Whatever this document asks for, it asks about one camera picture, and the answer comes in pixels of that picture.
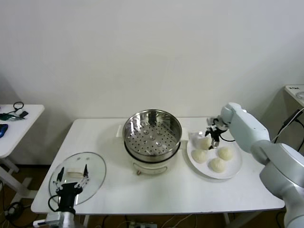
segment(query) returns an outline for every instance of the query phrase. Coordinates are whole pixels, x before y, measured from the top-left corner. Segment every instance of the white plate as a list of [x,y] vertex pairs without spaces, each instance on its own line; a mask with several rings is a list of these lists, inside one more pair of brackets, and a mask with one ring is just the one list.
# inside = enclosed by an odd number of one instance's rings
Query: white plate
[[[232,142],[232,143],[225,142],[223,140],[220,140],[218,148],[207,151],[207,154],[208,154],[207,161],[202,164],[199,164],[196,161],[194,161],[191,153],[193,150],[196,149],[195,142],[200,137],[201,136],[199,136],[196,133],[189,135],[189,141],[187,144],[187,155],[188,155],[191,163],[193,164],[193,166],[201,173],[203,173],[209,177],[215,178],[215,179],[229,179],[229,178],[232,178],[235,175],[237,175],[237,173],[239,172],[239,170],[241,169],[241,166],[242,166],[242,155],[241,155],[242,151],[239,148],[239,146],[237,145],[237,143],[236,142]],[[222,173],[214,172],[212,170],[212,168],[210,167],[210,162],[213,158],[219,157],[218,149],[223,146],[230,147],[233,150],[233,158],[229,161],[225,161],[226,169],[224,172],[222,172]]]

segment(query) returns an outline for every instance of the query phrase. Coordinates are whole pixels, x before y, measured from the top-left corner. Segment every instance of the stainless steel steamer basket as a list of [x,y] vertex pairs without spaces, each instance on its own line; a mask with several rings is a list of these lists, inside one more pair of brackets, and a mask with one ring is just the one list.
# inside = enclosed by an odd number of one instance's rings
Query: stainless steel steamer basket
[[181,141],[181,125],[170,113],[149,109],[131,116],[123,126],[127,151],[137,160],[159,163],[172,157]]

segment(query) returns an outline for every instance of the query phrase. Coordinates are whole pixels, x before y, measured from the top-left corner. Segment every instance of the wire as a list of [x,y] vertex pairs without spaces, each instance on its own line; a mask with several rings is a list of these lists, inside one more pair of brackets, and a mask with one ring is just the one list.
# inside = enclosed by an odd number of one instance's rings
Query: wire
[[281,133],[281,130],[282,130],[283,128],[284,128],[284,126],[282,126],[282,127],[280,128],[280,130],[277,132],[277,135],[279,135],[279,134]]
[[280,212],[278,212],[278,213],[276,214],[276,216],[275,216],[276,224],[277,224],[277,226],[278,226],[279,228],[282,228],[282,226],[281,226],[280,223],[279,223],[279,215],[282,214],[282,213],[285,213],[285,211],[280,211]]
[[56,212],[57,210],[54,210],[53,208],[52,208],[52,206],[51,206],[51,200],[53,199],[53,198],[55,198],[56,196],[58,196],[58,195],[53,195],[53,196],[51,196],[49,199],[48,199],[48,201],[47,201],[47,204],[48,204],[48,207],[53,211],[53,212]]
[[5,206],[4,206],[4,199],[5,199],[5,194],[4,194],[4,184],[3,184],[3,182],[0,180],[0,183],[1,183],[1,185],[2,185],[2,208],[3,208],[3,211],[5,211]]
[[104,227],[105,227],[105,219],[106,219],[107,217],[109,217],[109,216],[108,216],[108,215],[105,216],[105,218],[104,218],[104,220],[103,220],[103,222],[102,222],[102,224],[101,224],[101,228],[104,228]]
[[304,108],[302,108],[299,112],[297,112],[294,116],[293,116],[293,118],[288,122],[288,124],[286,124],[286,126],[285,127],[283,127],[283,129],[281,130],[281,132],[275,137],[275,138],[273,138],[271,141],[273,142],[277,137],[279,137],[279,135],[285,130],[285,128],[298,116],[298,114],[301,112],[301,111],[303,111],[304,110]]
[[117,228],[119,228],[123,223],[126,223],[126,222],[131,222],[131,221],[123,221],[117,226]]
[[[128,220],[126,215],[124,216],[124,219],[125,219],[126,221]],[[126,225],[126,227],[128,228],[128,223],[126,223],[125,225]]]
[[31,204],[28,204],[26,206],[23,206],[23,208],[30,208],[30,206],[32,206]]
[[8,228],[8,227],[9,227],[10,222],[9,222],[8,220],[5,220],[5,221],[4,221],[4,223],[2,224],[2,228],[4,228],[4,224],[5,224],[5,222],[6,222],[6,221],[8,222],[8,225],[6,226],[6,228]]
[[[301,121],[299,121],[298,119],[296,119],[295,121],[296,121],[297,123],[299,123],[299,124],[303,127],[303,129],[304,129],[304,124],[302,124]],[[303,137],[303,139],[302,139],[301,145],[299,146],[298,152],[300,151],[300,149],[301,149],[301,147],[303,146],[303,144],[304,144],[304,137]]]
[[194,228],[197,228],[198,227],[198,217],[197,215],[195,215],[195,227]]
[[13,226],[13,227],[16,227],[16,228],[27,228],[27,227],[33,227],[33,222],[39,217],[39,215],[37,215],[33,221],[31,221],[30,223],[28,223],[27,225],[24,225],[24,226],[18,226],[16,224],[14,224],[12,221],[9,221],[9,223]]
[[164,226],[170,222],[173,218],[175,217],[175,215],[173,215],[170,219],[168,219],[167,221],[165,221],[165,223],[161,226],[161,228],[164,228]]
[[219,135],[220,136],[220,138],[222,139],[222,140],[224,140],[224,141],[226,141],[226,142],[234,142],[235,140],[227,140],[227,139],[224,139],[221,135]]
[[17,102],[15,102],[15,103],[13,104],[13,107],[14,107],[15,111],[17,111],[17,110],[19,110],[19,109],[21,109],[21,108],[24,107],[24,103],[23,103],[22,101],[17,101]]
[[178,221],[172,228],[176,228],[177,225],[179,225],[183,220],[189,218],[191,215],[193,215],[193,214],[189,214],[186,217],[184,217],[183,219],[181,219],[180,221]]

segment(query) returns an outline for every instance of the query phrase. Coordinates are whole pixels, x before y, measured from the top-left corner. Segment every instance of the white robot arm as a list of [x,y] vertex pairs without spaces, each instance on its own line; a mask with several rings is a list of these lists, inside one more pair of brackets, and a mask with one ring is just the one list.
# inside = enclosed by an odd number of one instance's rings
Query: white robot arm
[[265,165],[260,179],[273,195],[284,200],[285,227],[304,227],[304,157],[288,145],[270,142],[268,130],[236,103],[228,103],[221,115],[208,119],[208,124],[211,148],[218,146],[220,134],[229,129],[240,148]]

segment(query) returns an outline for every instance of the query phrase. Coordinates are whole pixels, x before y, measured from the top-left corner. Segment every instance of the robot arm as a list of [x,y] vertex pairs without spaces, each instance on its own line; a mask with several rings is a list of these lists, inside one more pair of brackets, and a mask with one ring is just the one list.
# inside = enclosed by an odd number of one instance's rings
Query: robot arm
[[208,124],[210,148],[217,147],[220,134],[229,129],[240,148],[265,165],[260,179],[285,201],[285,227],[304,227],[304,157],[288,145],[270,142],[268,130],[236,103],[224,106],[221,115],[209,118]]
[[46,219],[36,220],[33,222],[33,227],[39,228],[48,226],[50,228],[84,228],[84,226],[78,224],[74,221],[75,210],[74,202],[75,198],[82,193],[84,187],[89,182],[89,172],[87,170],[87,165],[85,165],[85,170],[83,173],[83,178],[78,182],[62,183],[62,178],[65,168],[63,167],[60,173],[57,175],[57,180],[53,181],[56,186],[56,196],[59,197],[58,209],[47,214]]

